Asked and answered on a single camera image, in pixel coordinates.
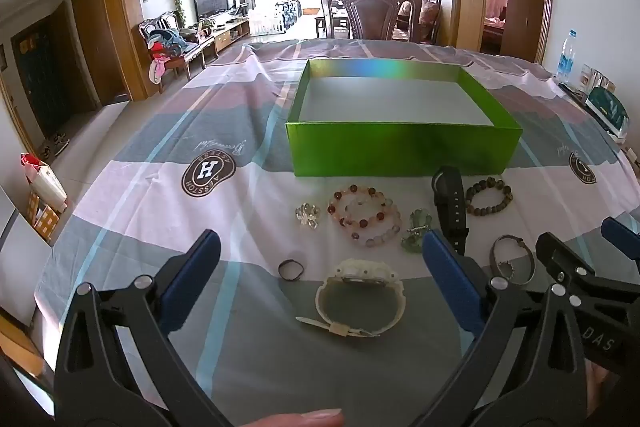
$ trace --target blue gripper pad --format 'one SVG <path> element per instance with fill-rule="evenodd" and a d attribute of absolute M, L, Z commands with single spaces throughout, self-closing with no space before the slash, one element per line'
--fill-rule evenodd
<path fill-rule="evenodd" d="M 481 267 L 455 252 L 438 230 L 424 235 L 422 257 L 460 327 L 478 338 L 486 322 L 482 302 L 488 282 Z"/>
<path fill-rule="evenodd" d="M 213 270 L 220 261 L 220 238 L 212 230 L 205 230 L 193 243 L 180 271 L 160 298 L 158 327 L 165 335 L 179 330 L 198 300 Z"/>
<path fill-rule="evenodd" d="M 613 217 L 607 217 L 602 222 L 600 233 L 629 259 L 640 261 L 640 236 L 637 233 L 629 230 Z"/>

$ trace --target red and white bag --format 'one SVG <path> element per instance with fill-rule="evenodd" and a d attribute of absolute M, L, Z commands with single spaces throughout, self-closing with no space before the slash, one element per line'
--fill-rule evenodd
<path fill-rule="evenodd" d="M 68 203 L 66 192 L 51 167 L 31 154 L 21 154 L 20 163 L 24 166 L 31 190 L 56 212 L 64 212 Z"/>

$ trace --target dark green door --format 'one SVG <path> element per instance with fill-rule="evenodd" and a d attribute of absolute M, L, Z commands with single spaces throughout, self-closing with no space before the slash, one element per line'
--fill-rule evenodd
<path fill-rule="evenodd" d="M 46 20 L 12 39 L 15 62 L 27 98 L 44 136 L 51 137 L 71 117 Z"/>

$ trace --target pink beaded bracelet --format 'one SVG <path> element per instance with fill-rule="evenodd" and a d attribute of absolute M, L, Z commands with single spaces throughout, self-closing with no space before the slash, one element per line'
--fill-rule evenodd
<path fill-rule="evenodd" d="M 356 197 L 344 207 L 344 215 L 342 215 L 338 208 L 340 206 L 340 200 L 347 194 L 366 194 L 370 196 L 374 203 L 380 205 L 380 212 L 377 212 L 375 216 L 369 217 L 369 219 L 360 219 L 359 221 L 355 221 L 351 216 L 349 206 L 353 203 L 364 203 L 363 200 Z M 384 221 L 387 217 L 390 217 L 393 220 L 393 226 L 390 229 L 383 234 L 376 235 L 375 237 L 371 237 L 364 241 L 366 247 L 369 248 L 382 245 L 389 239 L 393 238 L 398 232 L 400 232 L 400 228 L 402 226 L 400 212 L 398 212 L 398 208 L 395 206 L 394 202 L 391 199 L 385 198 L 385 195 L 382 192 L 376 191 L 373 187 L 358 188 L 357 185 L 351 185 L 347 190 L 335 192 L 334 197 L 329 202 L 327 212 L 329 212 L 329 214 L 331 214 L 333 218 L 340 223 L 340 226 L 351 227 L 353 229 L 366 229 L 369 225 L 373 225 L 377 221 Z M 356 242 L 360 242 L 360 234 L 358 232 L 352 232 L 351 238 Z"/>

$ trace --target black watch strap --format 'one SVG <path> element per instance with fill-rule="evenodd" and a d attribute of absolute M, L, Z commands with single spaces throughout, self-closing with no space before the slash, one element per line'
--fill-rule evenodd
<path fill-rule="evenodd" d="M 465 254 L 466 227 L 465 187 L 455 167 L 441 167 L 431 179 L 433 202 L 438 210 L 442 234 L 460 255 Z"/>

